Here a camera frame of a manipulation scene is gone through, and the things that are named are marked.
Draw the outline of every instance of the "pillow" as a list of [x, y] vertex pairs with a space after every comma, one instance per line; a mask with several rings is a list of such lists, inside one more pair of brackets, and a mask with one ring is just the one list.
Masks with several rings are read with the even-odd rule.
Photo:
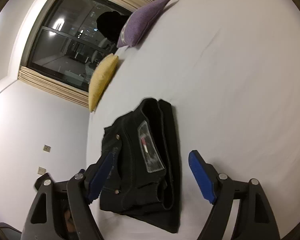
[[123, 46], [136, 46], [154, 21], [160, 16], [163, 8], [170, 0], [155, 0], [131, 14], [123, 26], [117, 48]]
[[92, 74], [89, 84], [89, 110], [92, 112], [99, 102], [102, 93], [109, 84], [118, 63], [118, 56], [112, 53], [106, 56]]

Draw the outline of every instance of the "yellow pillow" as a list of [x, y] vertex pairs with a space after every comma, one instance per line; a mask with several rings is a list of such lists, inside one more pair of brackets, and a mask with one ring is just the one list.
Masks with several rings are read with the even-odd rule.
[[106, 56], [97, 66], [89, 84], [89, 110], [92, 112], [99, 102], [102, 93], [109, 84], [118, 63], [118, 56], [112, 53]]

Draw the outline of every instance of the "window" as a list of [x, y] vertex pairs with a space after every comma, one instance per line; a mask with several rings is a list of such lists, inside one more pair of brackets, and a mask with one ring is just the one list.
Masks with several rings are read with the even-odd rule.
[[109, 11], [131, 14], [108, 0], [56, 0], [37, 33], [27, 67], [88, 91], [99, 62], [117, 50], [97, 27], [97, 18]]

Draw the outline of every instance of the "purple pillow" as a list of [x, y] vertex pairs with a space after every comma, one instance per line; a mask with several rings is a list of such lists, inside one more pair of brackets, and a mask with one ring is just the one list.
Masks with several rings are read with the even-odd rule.
[[123, 26], [117, 48], [136, 46], [170, 0], [155, 0], [131, 14]]

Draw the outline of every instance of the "white duvet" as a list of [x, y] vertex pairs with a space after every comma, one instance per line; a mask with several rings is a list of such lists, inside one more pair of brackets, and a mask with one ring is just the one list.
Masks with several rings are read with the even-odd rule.
[[[211, 210], [189, 169], [197, 149], [232, 179], [257, 178], [281, 237], [300, 222], [300, 12], [291, 0], [171, 0], [122, 62], [90, 115], [87, 164], [103, 128], [145, 97], [176, 109], [182, 160], [180, 229], [170, 234], [91, 208], [108, 239], [196, 240]], [[231, 238], [229, 221], [224, 240]]]

